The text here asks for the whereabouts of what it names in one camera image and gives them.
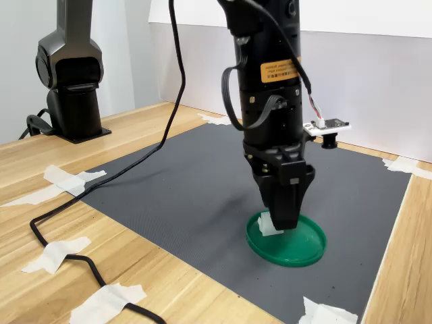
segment wooden table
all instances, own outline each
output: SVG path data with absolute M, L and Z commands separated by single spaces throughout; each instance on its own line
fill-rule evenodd
M 162 137 L 173 105 L 160 103 L 103 119 L 108 136 L 74 145 L 55 136 L 35 136 L 0 146 L 0 205 L 46 187 L 46 166 L 81 171 L 112 161 Z M 205 123 L 198 109 L 180 107 L 169 136 Z M 340 143 L 340 147 L 394 160 L 395 155 Z M 419 167 L 432 171 L 429 163 Z M 71 198 L 63 193 L 39 205 L 0 208 L 0 322 L 68 322 L 70 311 L 98 289 L 88 265 L 65 261 L 50 275 L 20 269 L 42 251 L 29 221 Z M 168 323 L 279 323 L 277 319 L 185 262 L 78 202 L 39 225 L 44 237 L 72 240 L 87 236 L 82 251 L 108 284 L 142 285 L 148 297 L 139 305 Z M 432 189 L 431 181 L 411 177 L 392 239 L 368 304 L 365 323 L 432 321 Z M 115 323 L 145 322 L 123 310 Z

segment white paper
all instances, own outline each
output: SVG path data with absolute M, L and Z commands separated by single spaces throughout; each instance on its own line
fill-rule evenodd
M 398 157 L 395 161 L 383 159 L 384 165 L 390 171 L 412 173 L 415 176 L 432 180 L 432 172 L 417 167 L 417 160 L 408 157 Z
M 228 116 L 211 117 L 211 116 L 204 115 L 202 113 L 199 113 L 199 115 L 202 117 L 202 120 L 207 120 L 208 124 L 231 125 L 231 121 L 230 121 L 230 118 Z
M 19 199 L 8 202 L 7 204 L 1 205 L 0 207 L 23 204 L 37 205 L 43 203 L 46 200 L 52 199 L 65 191 L 77 196 L 84 192 L 84 185 L 86 182 L 93 181 L 99 177 L 105 176 L 106 174 L 107 173 L 105 171 L 93 173 L 83 171 L 77 175 L 72 175 L 56 167 L 55 165 L 49 165 L 45 170 L 44 179 L 50 181 L 52 185 L 23 196 Z
M 141 285 L 123 287 L 119 283 L 106 285 L 71 312 L 71 324 L 103 324 L 120 314 L 129 302 L 136 304 L 146 298 Z
M 317 304 L 303 297 L 305 315 L 298 324 L 356 324 L 358 316 L 342 308 Z
M 21 271 L 32 273 L 45 269 L 53 275 L 68 254 L 76 254 L 84 250 L 91 243 L 85 236 L 72 241 L 57 241 L 48 243 L 43 253 L 35 261 L 30 262 Z
M 270 217 L 270 212 L 264 211 L 261 213 L 261 216 L 258 217 L 256 221 L 258 223 L 259 230 L 263 234 L 263 236 L 270 236 L 275 234 L 282 234 L 284 231 L 278 231 L 275 229 L 273 222 Z

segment green plastic lid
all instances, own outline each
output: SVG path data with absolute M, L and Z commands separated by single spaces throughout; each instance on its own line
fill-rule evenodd
M 297 228 L 288 229 L 282 234 L 263 236 L 257 223 L 260 215 L 253 215 L 246 225 L 246 239 L 258 255 L 285 267 L 305 267 L 321 259 L 327 239 L 314 221 L 300 215 Z

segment gray work mat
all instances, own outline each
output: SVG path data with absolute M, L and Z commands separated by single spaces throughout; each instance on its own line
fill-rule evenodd
M 93 170 L 110 176 L 152 147 Z M 305 158 L 317 174 L 302 214 L 321 226 L 327 250 L 304 268 L 274 265 L 247 244 L 246 222 L 264 206 L 232 126 L 206 124 L 169 139 L 83 201 L 286 323 L 304 314 L 303 296 L 361 317 L 410 175 L 315 143 Z

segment orange label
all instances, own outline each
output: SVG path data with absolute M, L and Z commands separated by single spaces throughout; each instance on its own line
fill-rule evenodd
M 261 64 L 261 81 L 263 83 L 288 80 L 297 77 L 297 69 L 290 59 Z

